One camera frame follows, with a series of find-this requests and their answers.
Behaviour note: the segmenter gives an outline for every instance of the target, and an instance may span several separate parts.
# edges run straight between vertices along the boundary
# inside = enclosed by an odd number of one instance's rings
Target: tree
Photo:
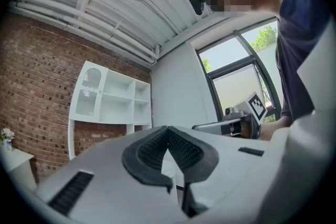
[[[260,51],[269,45],[277,42],[277,28],[272,28],[270,25],[265,26],[265,30],[259,31],[259,36],[256,41],[251,43],[255,51]]]
[[[209,59],[208,59],[208,58],[205,58],[204,60],[202,60],[202,63],[203,63],[203,66],[204,66],[204,68],[205,68],[205,71],[206,71],[207,73],[209,73],[210,70],[212,69],[212,66],[209,65]]]

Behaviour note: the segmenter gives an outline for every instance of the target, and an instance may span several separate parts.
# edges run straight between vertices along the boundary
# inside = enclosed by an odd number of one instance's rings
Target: white shelf unit
[[[68,146],[74,154],[74,121],[125,124],[127,134],[134,126],[152,127],[150,84],[86,61],[72,95]]]

